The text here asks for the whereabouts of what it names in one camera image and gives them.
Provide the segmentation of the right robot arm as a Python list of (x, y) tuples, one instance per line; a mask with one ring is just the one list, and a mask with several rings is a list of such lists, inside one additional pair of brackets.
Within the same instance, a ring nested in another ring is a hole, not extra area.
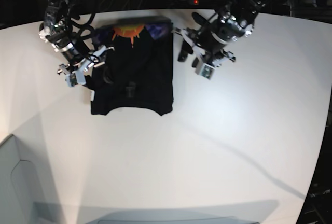
[(92, 21), (96, 15), (98, 0), (94, 0), (90, 18), (84, 24), (78, 23), (80, 16), (74, 8), (80, 0), (48, 0), (44, 20), (39, 27), (39, 37), (52, 45), (55, 52), (61, 53), (67, 65), (60, 65), (58, 73), (71, 75), (79, 70), (84, 73), (92, 67), (105, 64), (105, 53), (113, 50), (113, 46), (94, 45), (91, 50), (85, 40), (96, 36)]

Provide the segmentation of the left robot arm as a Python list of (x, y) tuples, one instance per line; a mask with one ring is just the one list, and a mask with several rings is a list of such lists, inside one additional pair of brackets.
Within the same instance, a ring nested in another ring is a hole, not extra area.
[(185, 62), (188, 55), (195, 54), (193, 67), (199, 62), (219, 67), (224, 59), (232, 62), (236, 57), (225, 47), (241, 37), (251, 35), (255, 19), (268, 0), (222, 0), (215, 12), (205, 18), (197, 12), (192, 18), (200, 27), (195, 29), (175, 29), (182, 35), (182, 47), (178, 55), (179, 62)]

